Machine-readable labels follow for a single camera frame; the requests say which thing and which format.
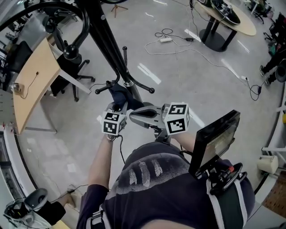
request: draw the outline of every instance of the extension cord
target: extension cord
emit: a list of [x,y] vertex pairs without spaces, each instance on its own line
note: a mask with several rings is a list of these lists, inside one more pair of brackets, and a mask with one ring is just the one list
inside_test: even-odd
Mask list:
[[170,41],[172,41],[173,39],[172,38],[161,38],[160,39],[160,42],[161,43],[165,43],[165,42],[170,42]]

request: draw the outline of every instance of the pole base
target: pole base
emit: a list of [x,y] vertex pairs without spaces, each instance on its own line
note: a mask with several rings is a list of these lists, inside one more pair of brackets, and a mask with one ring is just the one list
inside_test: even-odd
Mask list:
[[[200,39],[202,39],[205,31],[206,30],[200,31],[199,33]],[[227,48],[225,48],[224,50],[222,49],[222,46],[225,43],[225,41],[226,40],[222,37],[222,35],[218,34],[217,32],[215,33],[210,32],[204,44],[211,50],[214,50],[216,52],[224,52],[227,49]]]

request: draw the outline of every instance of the white container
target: white container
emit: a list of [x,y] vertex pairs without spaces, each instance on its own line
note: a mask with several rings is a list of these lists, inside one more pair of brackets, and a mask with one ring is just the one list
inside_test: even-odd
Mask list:
[[262,171],[274,174],[278,168],[278,157],[262,155],[257,161],[257,167]]

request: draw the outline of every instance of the concrete floor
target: concrete floor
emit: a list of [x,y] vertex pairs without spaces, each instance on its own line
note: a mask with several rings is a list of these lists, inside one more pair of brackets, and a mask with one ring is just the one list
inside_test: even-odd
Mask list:
[[[253,188],[256,188],[261,179],[256,161],[273,127],[274,109],[280,102],[282,84],[274,82],[270,87],[263,86],[259,99],[254,102],[250,98],[248,87],[225,68],[208,63],[197,52],[189,50],[179,53],[178,61],[175,55],[149,55],[144,49],[145,44],[155,41],[157,38],[154,33],[164,28],[173,29],[174,35],[184,38],[188,36],[184,30],[189,27],[191,15],[183,5],[188,1],[180,1],[182,4],[172,0],[129,0],[120,4],[129,10],[118,9],[116,18],[111,12],[113,5],[104,4],[102,7],[119,47],[128,47],[128,68],[132,76],[156,90],[154,94],[150,94],[139,89],[143,101],[152,102],[157,106],[170,102],[187,102],[205,125],[232,109],[241,112],[240,124],[235,134],[236,140],[223,157],[233,164],[242,162],[243,170],[248,172],[248,178]],[[257,34],[249,37],[238,33],[226,52],[212,51],[199,41],[191,43],[188,47],[179,47],[174,43],[154,43],[147,48],[151,53],[196,49],[214,64],[223,65],[223,62],[227,62],[238,76],[248,77],[251,85],[260,85],[264,79],[260,76],[259,66],[265,65],[270,60],[263,32],[269,32],[271,21],[265,19],[263,25],[250,15],[244,5],[240,8],[255,24]],[[202,20],[195,11],[193,16],[198,31],[205,29],[207,22]],[[207,15],[202,13],[202,16],[208,20]],[[81,22],[72,21],[62,28],[63,38],[69,43],[72,42],[79,34],[81,27]],[[196,27],[192,22],[190,31],[196,34]],[[224,38],[230,34],[230,30],[222,25],[217,32]],[[178,44],[188,44],[180,38],[174,38],[174,40]],[[115,79],[114,72],[90,36],[81,46],[80,53],[84,59],[91,60],[84,68],[83,75],[96,77],[97,83]],[[142,67],[156,75],[161,83],[156,84],[145,74],[146,70],[140,70]],[[87,86],[92,85],[89,80],[82,79],[81,82]],[[70,85],[66,93],[59,94],[57,98],[43,98],[42,104],[53,120],[58,133],[50,135],[24,132],[19,137],[28,168],[39,187],[48,189],[50,200],[57,198],[60,192],[63,193],[69,184],[78,186],[87,182],[89,167],[102,138],[101,125],[97,117],[112,102],[111,95],[107,91],[96,95],[94,90],[97,87],[99,88],[100,85],[94,86],[90,95],[79,91],[78,103],[74,102]],[[200,125],[202,125],[201,122],[192,119],[189,132],[195,135],[201,128]],[[124,137],[122,152],[125,158],[133,149],[154,140],[152,130],[141,128],[131,121],[127,122],[122,135]],[[110,185],[114,183],[123,168],[119,143],[119,140],[114,143]],[[64,221],[74,228],[77,215],[76,211],[69,210]]]

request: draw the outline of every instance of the display screen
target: display screen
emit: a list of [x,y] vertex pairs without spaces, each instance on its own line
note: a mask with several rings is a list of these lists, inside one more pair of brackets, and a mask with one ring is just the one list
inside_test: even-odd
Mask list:
[[194,177],[212,168],[214,163],[228,150],[240,121],[240,113],[232,110],[196,135],[189,173]]
[[216,155],[220,157],[231,144],[235,131],[236,125],[231,125],[224,133],[209,142],[206,145],[205,154],[200,166],[206,164]]

